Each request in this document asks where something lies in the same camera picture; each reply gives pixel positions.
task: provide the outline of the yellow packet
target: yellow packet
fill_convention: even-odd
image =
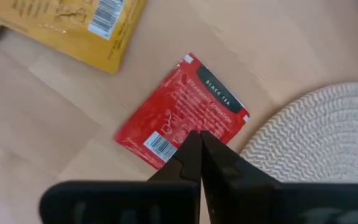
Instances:
[[[146,0],[0,0],[0,23],[108,73]]]

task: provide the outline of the wooden table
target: wooden table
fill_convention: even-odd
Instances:
[[[240,151],[291,100],[358,81],[358,0],[149,0],[115,76],[5,31],[0,223],[36,223],[40,194],[59,180],[150,177],[111,136],[187,52],[250,111],[229,143]]]

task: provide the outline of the red tea packet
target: red tea packet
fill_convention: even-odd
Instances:
[[[227,144],[248,119],[236,97],[188,54],[114,139],[160,169],[191,130],[208,130]]]

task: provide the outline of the wooden surface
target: wooden surface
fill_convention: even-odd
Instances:
[[[60,180],[150,177],[111,136],[190,51],[249,109],[229,143],[240,151],[289,101],[358,81],[358,0],[149,0],[115,76],[5,31],[0,223],[39,223],[38,199]]]

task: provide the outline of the woven placemat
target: woven placemat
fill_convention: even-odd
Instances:
[[[358,182],[358,83],[328,86],[290,103],[241,156],[282,182]]]

